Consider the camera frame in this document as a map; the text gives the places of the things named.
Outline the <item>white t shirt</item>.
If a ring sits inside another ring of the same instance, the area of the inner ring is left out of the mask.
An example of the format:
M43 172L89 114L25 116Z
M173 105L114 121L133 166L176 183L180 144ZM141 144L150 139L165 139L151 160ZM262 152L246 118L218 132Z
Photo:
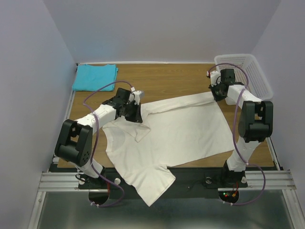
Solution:
M170 168L232 151L231 129L211 92L145 103L142 123L103 126L117 172L152 205L175 181Z

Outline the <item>aluminium frame rail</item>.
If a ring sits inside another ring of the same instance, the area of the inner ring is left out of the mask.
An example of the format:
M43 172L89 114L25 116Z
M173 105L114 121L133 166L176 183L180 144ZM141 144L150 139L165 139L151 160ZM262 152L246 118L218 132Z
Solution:
M143 97L140 99L141 106L145 103L142 102ZM229 125L231 132L233 133L233 125ZM121 179L120 178L115 178L114 181L109 180L106 178L106 168L115 168L113 163L110 161L110 159L107 156L106 153L106 148L107 148L107 138L106 134L104 133L103 127L99 129L99 136L97 137L96 134L93 135L92 139L92 149L93 149L93 159L97 163L103 166L103 171L101 175L101 179L106 182L107 185L107 194L110 196L110 187L111 185L117 187L121 191L121 196L117 199L120 200L122 199L123 196L125 196L125 191L124 189L120 186ZM184 164L174 166L171 168L182 168ZM68 178L62 178L61 181L64 183L63 186L60 187L52 187L51 185L47 184L42 187L42 190L44 191L55 191L55 192L61 192L61 191L87 191L90 192L91 190L80 190L78 189L78 184L84 184L85 179L81 178L80 175L84 174L81 170L79 170L76 166L74 166L77 169L77 173L71 174ZM265 171L263 168L261 168L259 165L256 165L254 163L250 163L246 166L245 169L245 178L246 178L246 183L248 184L248 187L246 188L241 188L240 190L259 190L263 192L264 190L277 190L277 189L295 189L295 184L292 178L292 175L288 171ZM237 194L239 191L239 188L233 188L232 192L234 194ZM100 194L100 193L105 193L105 189L94 189L93 192L94 194Z

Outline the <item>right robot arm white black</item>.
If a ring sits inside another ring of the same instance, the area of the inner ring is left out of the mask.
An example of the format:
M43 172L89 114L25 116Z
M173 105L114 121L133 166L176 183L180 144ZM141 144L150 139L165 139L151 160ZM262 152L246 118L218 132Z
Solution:
M241 82L237 82L233 69L208 71L211 80L209 89L214 100L232 100L235 105L233 123L234 150L225 161L219 180L230 186L246 183L245 169L254 150L273 132L274 105L263 101L249 92Z

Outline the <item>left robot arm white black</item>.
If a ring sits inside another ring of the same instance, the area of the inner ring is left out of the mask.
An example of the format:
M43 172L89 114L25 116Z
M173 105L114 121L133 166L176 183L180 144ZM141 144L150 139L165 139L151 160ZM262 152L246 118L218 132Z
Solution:
M77 120L65 120L54 150L55 156L72 163L89 176L94 187L103 187L106 176L102 173L103 166L93 159L93 135L98 137L101 127L119 117L142 123L140 99L143 96L143 91L119 88L114 97L104 101L95 111Z

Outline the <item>white plastic basket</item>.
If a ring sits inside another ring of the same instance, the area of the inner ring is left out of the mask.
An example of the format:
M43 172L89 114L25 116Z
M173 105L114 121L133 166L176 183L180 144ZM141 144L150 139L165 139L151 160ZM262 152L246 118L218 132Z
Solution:
M257 59L251 54L225 54L214 58L218 65L217 71L222 69L234 69L235 80L246 84L245 72L249 79L247 90L262 100L271 100L273 91L263 73Z

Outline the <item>folded blue t shirt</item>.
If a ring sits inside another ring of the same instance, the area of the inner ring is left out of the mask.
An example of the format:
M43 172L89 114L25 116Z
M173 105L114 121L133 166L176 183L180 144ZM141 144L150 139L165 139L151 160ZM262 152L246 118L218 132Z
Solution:
M93 66L88 64L77 67L73 91L94 92L117 79L118 68L115 64Z

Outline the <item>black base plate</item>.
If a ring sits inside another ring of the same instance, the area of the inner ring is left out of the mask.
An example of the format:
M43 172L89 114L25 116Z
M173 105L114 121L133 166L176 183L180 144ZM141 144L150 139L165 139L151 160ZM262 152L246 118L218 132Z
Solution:
M174 183L161 195L163 198L219 198L219 191L224 189L225 191L232 191L233 188L246 188L247 183L241 182L235 178L223 178L222 168L212 167L190 167L190 168L170 168L170 172L176 177ZM122 177L116 171L115 168L106 168L106 178L114 181L115 178L120 178L120 186L125 191L125 199L140 199L139 194L135 188L128 185L123 181ZM101 178L94 179L84 174L80 175L85 179L84 184L78 184L80 190L105 189L107 193L106 182ZM121 196L119 188L111 185L110 198L118 199Z

